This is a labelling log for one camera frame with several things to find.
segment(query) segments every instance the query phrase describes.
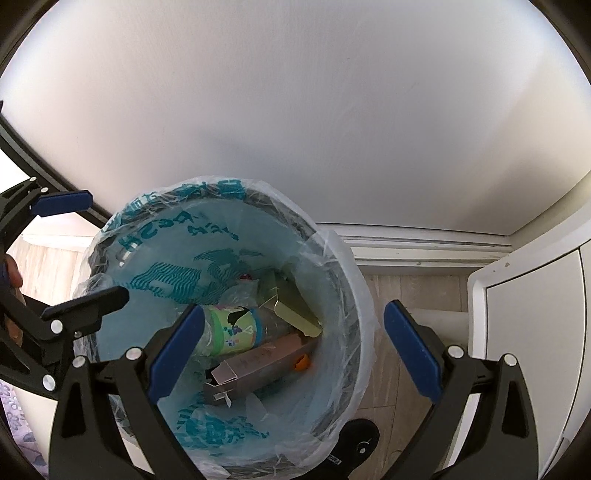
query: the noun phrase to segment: orange object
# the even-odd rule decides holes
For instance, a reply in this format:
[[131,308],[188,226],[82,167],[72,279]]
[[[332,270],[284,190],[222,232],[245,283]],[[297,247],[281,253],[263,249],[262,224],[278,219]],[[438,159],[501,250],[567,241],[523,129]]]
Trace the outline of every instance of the orange object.
[[295,363],[294,370],[296,372],[303,372],[304,370],[308,370],[311,363],[312,362],[310,361],[310,357],[306,353],[302,357],[300,357],[298,361]]

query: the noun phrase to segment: human hand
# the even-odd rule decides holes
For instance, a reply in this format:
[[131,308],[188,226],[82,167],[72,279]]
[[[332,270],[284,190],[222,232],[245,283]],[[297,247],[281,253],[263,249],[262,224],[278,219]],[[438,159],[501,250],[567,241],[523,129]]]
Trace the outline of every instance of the human hand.
[[[22,275],[18,271],[17,263],[10,255],[6,255],[5,263],[8,272],[8,278],[10,280],[10,285],[14,288],[15,297],[18,298],[21,302],[25,303],[25,299],[22,296],[21,291],[19,290],[19,288],[22,287],[23,281]],[[22,346],[22,330],[17,326],[16,323],[14,323],[7,316],[4,316],[4,322],[6,324],[8,336],[12,340],[14,340],[18,346]]]

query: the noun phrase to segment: purple floral cloth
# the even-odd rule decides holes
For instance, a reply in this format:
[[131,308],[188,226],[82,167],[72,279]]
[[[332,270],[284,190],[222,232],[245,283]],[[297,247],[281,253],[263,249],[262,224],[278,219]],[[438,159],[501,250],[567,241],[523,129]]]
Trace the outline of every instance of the purple floral cloth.
[[8,424],[10,425],[12,436],[16,440],[17,445],[39,473],[43,477],[48,478],[47,464],[39,452],[37,441],[29,428],[29,424],[25,420],[14,389],[2,380],[0,380],[0,398],[2,398],[2,406],[4,407],[4,412],[6,412]]

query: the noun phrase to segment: bottle label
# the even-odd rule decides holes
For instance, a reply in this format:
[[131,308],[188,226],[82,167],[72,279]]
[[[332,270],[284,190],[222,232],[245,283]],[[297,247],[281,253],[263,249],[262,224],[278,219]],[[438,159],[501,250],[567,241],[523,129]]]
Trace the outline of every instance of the bottle label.
[[245,352],[256,344],[260,324],[252,312],[244,307],[204,306],[209,312],[213,328],[211,356]]

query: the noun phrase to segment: trash bag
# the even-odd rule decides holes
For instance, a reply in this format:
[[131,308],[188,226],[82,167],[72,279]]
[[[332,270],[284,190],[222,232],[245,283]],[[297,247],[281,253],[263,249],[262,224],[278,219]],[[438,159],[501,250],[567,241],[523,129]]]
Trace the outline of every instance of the trash bag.
[[[365,280],[336,233],[262,181],[202,177],[127,204],[97,234],[83,268],[79,295],[115,285],[130,293],[100,331],[77,341],[76,353],[95,362],[145,346],[189,303],[218,303],[241,275],[289,275],[322,323],[311,367],[214,407],[202,393],[213,360],[192,357],[158,408],[208,478],[293,478],[329,455],[368,385],[377,326]],[[120,399],[112,403],[134,442]]]

